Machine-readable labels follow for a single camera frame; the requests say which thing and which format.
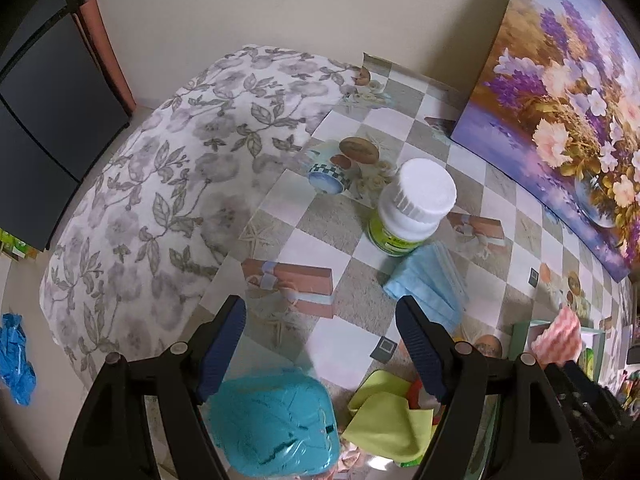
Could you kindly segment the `lime green cloth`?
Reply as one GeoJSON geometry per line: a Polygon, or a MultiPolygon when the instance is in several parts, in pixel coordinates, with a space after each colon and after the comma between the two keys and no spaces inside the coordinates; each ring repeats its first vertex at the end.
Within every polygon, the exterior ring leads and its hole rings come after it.
{"type": "Polygon", "coordinates": [[[361,451],[409,463],[431,443],[433,410],[410,408],[411,384],[385,370],[375,370],[347,405],[352,415],[342,438],[361,451]]]}

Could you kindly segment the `pink white wavy cloth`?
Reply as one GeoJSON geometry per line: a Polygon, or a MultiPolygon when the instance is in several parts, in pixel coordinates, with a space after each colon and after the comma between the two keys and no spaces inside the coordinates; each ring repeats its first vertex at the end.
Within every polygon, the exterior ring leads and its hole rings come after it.
{"type": "Polygon", "coordinates": [[[530,344],[538,364],[545,368],[549,364],[563,366],[576,361],[582,352],[581,328],[576,313],[570,307],[562,307],[553,322],[530,344]]]}

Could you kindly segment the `red pink pipe cleaner bundle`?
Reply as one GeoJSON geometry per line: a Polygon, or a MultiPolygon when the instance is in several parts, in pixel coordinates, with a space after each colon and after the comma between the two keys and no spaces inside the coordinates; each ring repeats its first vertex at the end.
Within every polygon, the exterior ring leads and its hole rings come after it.
{"type": "Polygon", "coordinates": [[[412,410],[432,410],[434,417],[440,416],[442,404],[431,393],[428,393],[420,379],[416,379],[406,394],[409,408],[412,410]]]}

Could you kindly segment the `light blue face mask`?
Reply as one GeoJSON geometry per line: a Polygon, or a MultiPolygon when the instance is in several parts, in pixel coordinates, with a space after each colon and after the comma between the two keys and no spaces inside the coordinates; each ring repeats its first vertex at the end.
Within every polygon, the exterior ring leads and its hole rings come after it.
{"type": "Polygon", "coordinates": [[[413,296],[427,318],[450,335],[469,301],[463,278],[442,242],[425,244],[403,258],[383,290],[393,300],[413,296]]]}

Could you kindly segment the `grey floral blanket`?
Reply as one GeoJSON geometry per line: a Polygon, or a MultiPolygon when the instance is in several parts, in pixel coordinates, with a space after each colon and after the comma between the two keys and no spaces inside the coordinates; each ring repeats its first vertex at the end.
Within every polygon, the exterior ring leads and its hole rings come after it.
{"type": "Polygon", "coordinates": [[[128,136],[70,216],[40,286],[53,339],[85,386],[110,352],[145,359],[178,338],[357,74],[318,54],[242,47],[128,136]]]}

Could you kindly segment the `white green-label pill bottle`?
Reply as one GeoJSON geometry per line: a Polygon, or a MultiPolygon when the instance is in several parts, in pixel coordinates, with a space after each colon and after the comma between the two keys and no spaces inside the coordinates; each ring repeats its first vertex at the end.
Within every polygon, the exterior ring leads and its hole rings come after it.
{"type": "Polygon", "coordinates": [[[425,243],[457,200],[449,172],[426,158],[404,162],[378,198],[368,224],[370,241],[392,257],[425,243]]]}

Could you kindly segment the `checkered picture tablecloth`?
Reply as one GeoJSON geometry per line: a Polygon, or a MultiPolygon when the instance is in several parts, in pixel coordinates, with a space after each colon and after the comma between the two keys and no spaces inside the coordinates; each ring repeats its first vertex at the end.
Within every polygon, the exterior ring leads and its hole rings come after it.
{"type": "Polygon", "coordinates": [[[331,390],[353,450],[400,470],[422,460],[439,424],[398,333],[410,295],[426,316],[488,356],[515,358],[561,304],[585,320],[579,361],[608,388],[622,382],[629,289],[592,261],[567,226],[526,207],[522,188],[446,139],[456,114],[434,82],[364,64],[273,50],[223,58],[153,114],[158,172],[172,193],[168,257],[207,276],[202,303],[244,295],[247,321],[224,384],[206,404],[235,474],[264,474],[276,437],[246,448],[250,415],[270,424],[303,374],[331,390]],[[368,230],[395,169],[425,157],[454,177],[458,201],[426,244],[384,254],[368,230]]]}

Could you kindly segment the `blue plastic bag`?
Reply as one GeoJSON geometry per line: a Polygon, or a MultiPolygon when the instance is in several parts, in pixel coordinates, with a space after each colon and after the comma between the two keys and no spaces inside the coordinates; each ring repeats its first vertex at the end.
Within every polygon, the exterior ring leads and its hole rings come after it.
{"type": "Polygon", "coordinates": [[[36,388],[36,374],[26,358],[26,335],[19,314],[1,317],[0,373],[3,385],[10,390],[14,402],[29,406],[36,388]]]}

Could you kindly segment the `dark blue cabinet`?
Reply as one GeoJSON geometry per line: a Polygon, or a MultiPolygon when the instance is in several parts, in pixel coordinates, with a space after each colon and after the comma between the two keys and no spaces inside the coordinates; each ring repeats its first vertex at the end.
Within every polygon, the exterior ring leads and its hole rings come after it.
{"type": "Polygon", "coordinates": [[[38,0],[1,53],[1,226],[38,250],[129,116],[66,0],[38,0]]]}

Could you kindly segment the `floral oil painting canvas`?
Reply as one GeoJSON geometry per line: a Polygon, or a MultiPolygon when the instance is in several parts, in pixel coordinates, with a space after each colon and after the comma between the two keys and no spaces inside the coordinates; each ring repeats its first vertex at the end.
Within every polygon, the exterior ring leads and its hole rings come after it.
{"type": "Polygon", "coordinates": [[[639,263],[639,57],[602,0],[509,0],[452,138],[614,280],[639,263]]]}

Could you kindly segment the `salmon pink board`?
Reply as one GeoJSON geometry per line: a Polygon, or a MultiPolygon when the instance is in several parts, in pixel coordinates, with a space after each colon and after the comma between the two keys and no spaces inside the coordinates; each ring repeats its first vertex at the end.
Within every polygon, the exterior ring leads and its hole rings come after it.
{"type": "Polygon", "coordinates": [[[116,58],[98,0],[87,0],[79,7],[79,21],[107,81],[113,86],[125,110],[132,114],[137,103],[116,58]]]}

